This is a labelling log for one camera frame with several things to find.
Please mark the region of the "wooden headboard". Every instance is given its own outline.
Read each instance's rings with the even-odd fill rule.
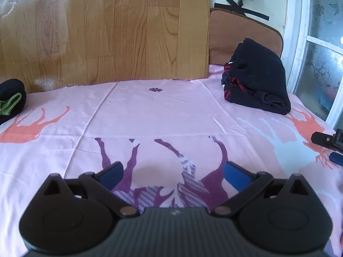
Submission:
[[[0,0],[0,82],[28,93],[204,78],[210,0]]]

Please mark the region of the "black cloth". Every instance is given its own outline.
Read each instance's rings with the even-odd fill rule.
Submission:
[[[9,79],[0,84],[0,100],[8,100],[16,93],[21,93],[22,98],[20,99],[18,104],[11,110],[10,115],[0,115],[0,125],[22,112],[26,102],[25,86],[19,79]]]
[[[222,85],[224,98],[229,102],[282,115],[290,112],[280,58],[252,39],[240,43],[225,64]]]

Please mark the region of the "black strap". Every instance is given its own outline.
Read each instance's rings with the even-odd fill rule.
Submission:
[[[242,14],[245,16],[246,13],[251,14],[251,15],[255,15],[259,18],[262,18],[264,20],[269,21],[269,16],[264,15],[262,13],[259,12],[255,12],[253,10],[250,9],[246,9],[246,8],[242,8],[239,5],[237,5],[234,0],[226,0],[230,5],[224,5],[224,4],[219,4],[219,3],[214,3],[214,7],[215,8],[223,8],[223,9],[227,9],[231,12],[236,12],[239,14]]]

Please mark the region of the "purple deer print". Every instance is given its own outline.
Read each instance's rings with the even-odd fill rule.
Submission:
[[[112,192],[126,201],[127,203],[135,206],[143,212],[146,207],[159,207],[164,201],[169,199],[172,195],[177,195],[179,201],[183,206],[175,202],[175,197],[172,199],[170,207],[199,207],[204,206],[212,210],[215,206],[226,201],[228,195],[222,187],[224,179],[223,166],[227,162],[227,150],[224,144],[218,141],[214,136],[209,136],[215,143],[218,144],[222,152],[222,161],[219,167],[202,178],[200,181],[195,179],[196,166],[191,163],[184,155],[179,153],[170,143],[164,142],[162,139],[155,139],[156,143],[161,144],[167,149],[171,150],[179,159],[182,165],[182,177],[184,183],[179,183],[175,190],[172,190],[167,195],[160,195],[163,186],[147,186],[131,189],[132,172],[137,164],[137,153],[139,142],[135,139],[130,139],[133,144],[132,155],[124,170],[124,176],[121,182],[112,190]],[[95,138],[98,142],[102,156],[102,167],[106,168],[111,165],[111,161],[106,154],[105,144],[101,138]]]

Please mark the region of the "orange deer print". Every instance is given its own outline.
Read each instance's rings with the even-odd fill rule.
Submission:
[[[329,160],[328,153],[331,152],[331,150],[326,149],[322,146],[313,144],[311,141],[311,136],[314,132],[323,132],[324,128],[317,123],[316,118],[314,115],[311,115],[310,113],[306,113],[307,110],[303,109],[304,111],[298,111],[295,109],[292,109],[295,112],[298,112],[305,116],[306,121],[300,121],[296,118],[294,118],[291,114],[286,117],[290,119],[296,129],[298,130],[299,134],[306,140],[306,142],[303,142],[305,146],[309,147],[313,151],[319,153],[318,156],[316,156],[316,161],[320,161],[320,163],[323,165],[323,167],[329,167],[332,170],[332,167],[330,164],[334,165],[338,168],[338,166],[335,163],[332,163]]]
[[[41,117],[30,124],[29,126],[20,126],[19,124],[25,120],[35,109],[33,109],[30,113],[26,116],[19,119],[19,115],[14,119],[13,124],[11,124],[7,129],[5,129],[2,133],[0,133],[0,143],[26,143],[37,139],[41,133],[41,131],[49,124],[56,123],[67,114],[70,110],[70,106],[66,107],[64,113],[62,113],[57,118],[46,121],[40,124],[45,119],[45,108],[41,108],[42,115]]]

